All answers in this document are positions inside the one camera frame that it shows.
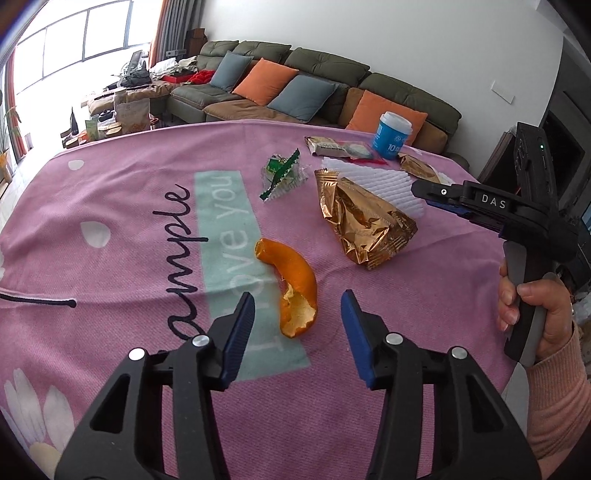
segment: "potted plant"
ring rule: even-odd
[[[0,93],[0,106],[2,105],[2,97]],[[0,115],[0,172],[7,183],[12,182],[11,169],[8,164],[8,155],[10,154],[10,136],[9,136],[9,122],[11,115],[15,115],[19,120],[17,111],[14,107],[9,109],[3,116]]]

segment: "blue gripper pad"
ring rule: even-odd
[[[363,316],[364,312],[361,311],[353,291],[345,290],[340,298],[340,317],[343,320],[359,378],[365,381],[368,388],[373,388],[376,381],[372,367],[374,355],[361,325]]]
[[[447,203],[439,203],[434,202],[432,200],[426,200],[426,202],[428,205],[431,205],[432,207],[437,207],[441,210],[447,210],[448,212],[455,213],[456,215],[465,215],[467,213],[470,213],[470,210],[464,207],[460,207],[458,205],[448,205]]]
[[[223,371],[220,375],[223,388],[228,388],[238,376],[244,350],[255,321],[255,299],[250,293],[242,294],[232,316],[236,317],[236,320],[223,349]]]

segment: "green candy wrapper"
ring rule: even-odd
[[[298,159],[300,150],[296,150],[289,158],[273,155],[267,165],[261,169],[263,201],[272,200],[302,185],[308,175],[301,167]]]

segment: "human hand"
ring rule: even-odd
[[[515,304],[519,294],[522,301],[530,305],[542,305],[548,311],[544,334],[536,351],[538,360],[558,352],[573,334],[573,314],[568,289],[558,277],[556,280],[542,279],[515,288],[508,277],[506,260],[501,264],[499,273],[499,316],[496,319],[499,330],[504,332],[519,321],[519,308]]]

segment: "mint green rectangle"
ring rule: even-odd
[[[255,298],[256,316],[238,380],[278,375],[310,366],[298,339],[279,330],[281,291],[275,272],[255,257],[261,230],[239,171],[195,174],[195,198],[203,281],[211,318],[232,313],[244,291]]]

